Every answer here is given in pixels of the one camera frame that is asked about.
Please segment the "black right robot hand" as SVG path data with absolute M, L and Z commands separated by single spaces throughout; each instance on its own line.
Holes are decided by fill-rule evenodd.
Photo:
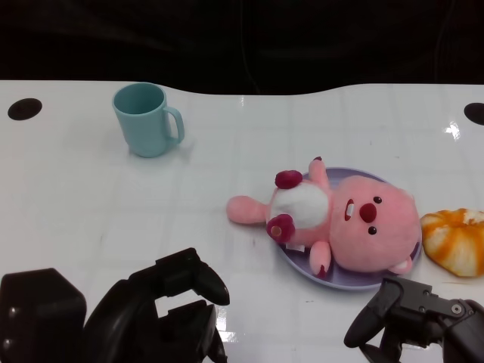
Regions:
M 399 362 L 404 344 L 438 344 L 444 362 L 483 361 L 483 306 L 444 299 L 430 285 L 385 277 L 343 340 L 369 362 Z

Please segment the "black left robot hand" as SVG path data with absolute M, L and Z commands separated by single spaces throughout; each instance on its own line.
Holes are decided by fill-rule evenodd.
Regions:
M 1 281 L 3 362 L 225 362 L 216 327 L 230 302 L 217 273 L 188 248 L 116 282 L 89 312 L 53 268 Z

